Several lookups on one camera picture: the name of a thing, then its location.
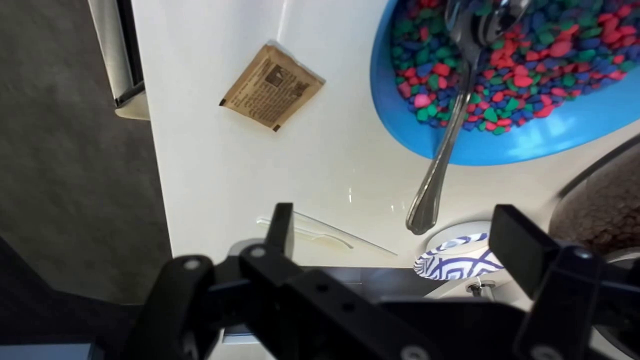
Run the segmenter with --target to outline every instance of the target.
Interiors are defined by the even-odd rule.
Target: spoon handle
[[[438,153],[418,188],[416,200],[405,218],[405,229],[411,230],[413,234],[423,234],[438,222],[441,184],[443,184],[448,160],[453,153],[457,133],[465,120],[465,106],[472,96],[473,77],[476,77],[473,66],[459,68],[461,84],[452,109],[452,120],[443,131],[443,139],[440,141]]]

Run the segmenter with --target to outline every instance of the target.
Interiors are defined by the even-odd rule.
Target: blue bowl
[[[396,91],[390,63],[388,27],[403,0],[390,0],[378,27],[370,82],[378,116],[384,128],[407,150],[434,159],[443,131],[418,124],[407,103]],[[452,155],[452,164],[494,167],[549,156],[601,139],[640,119],[640,71],[621,82],[564,103],[543,120],[532,120],[508,135],[461,131]]]

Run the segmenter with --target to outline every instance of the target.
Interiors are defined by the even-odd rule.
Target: white countertop
[[[403,229],[428,160],[380,124],[368,63],[385,0],[134,2],[152,133],[173,254],[219,263],[260,236],[275,202],[398,256],[296,254],[306,264],[411,267],[426,236]],[[266,40],[325,79],[280,133],[218,103]],[[555,193],[638,135],[640,122],[587,146],[514,167],[448,170],[434,230],[516,205],[546,227]]]

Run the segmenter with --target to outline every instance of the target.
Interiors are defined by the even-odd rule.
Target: metal spoon
[[[405,229],[413,234],[423,234],[438,222],[446,169],[464,124],[465,106],[486,48],[499,40],[503,32],[524,17],[528,5],[530,0],[448,0],[446,5],[446,28],[461,54],[456,87],[457,96],[452,109],[452,120],[446,126],[434,162],[430,164],[405,218]],[[489,13],[478,15],[478,6],[489,6]]]

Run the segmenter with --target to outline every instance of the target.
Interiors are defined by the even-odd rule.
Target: gray floor
[[[147,122],[113,116],[84,0],[0,6],[0,236],[53,289],[140,305],[170,256]]]

